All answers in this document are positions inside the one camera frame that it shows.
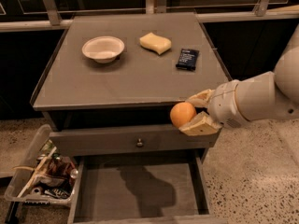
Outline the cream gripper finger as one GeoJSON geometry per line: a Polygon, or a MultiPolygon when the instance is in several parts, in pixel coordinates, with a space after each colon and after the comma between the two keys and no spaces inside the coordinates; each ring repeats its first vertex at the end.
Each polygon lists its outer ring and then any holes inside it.
{"type": "Polygon", "coordinates": [[[192,104],[194,107],[207,108],[213,92],[211,89],[200,91],[189,97],[186,102],[192,104]]]}
{"type": "Polygon", "coordinates": [[[205,111],[197,114],[191,121],[179,127],[188,136],[211,135],[219,131],[221,125],[205,111]]]}

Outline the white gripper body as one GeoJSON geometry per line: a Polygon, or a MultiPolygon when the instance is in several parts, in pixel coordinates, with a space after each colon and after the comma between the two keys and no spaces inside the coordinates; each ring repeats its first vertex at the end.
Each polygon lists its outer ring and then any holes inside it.
{"type": "Polygon", "coordinates": [[[237,89],[242,81],[237,79],[221,84],[208,102],[207,112],[210,117],[225,128],[240,128],[249,123],[241,113],[237,102],[237,89]]]}

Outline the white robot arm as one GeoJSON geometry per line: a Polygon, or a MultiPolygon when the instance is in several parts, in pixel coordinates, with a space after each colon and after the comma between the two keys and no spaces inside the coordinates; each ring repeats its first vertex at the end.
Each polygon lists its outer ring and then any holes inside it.
{"type": "Polygon", "coordinates": [[[260,119],[299,118],[299,27],[283,50],[275,69],[243,81],[201,91],[187,102],[204,110],[179,127],[188,136],[239,128],[260,119]]]}

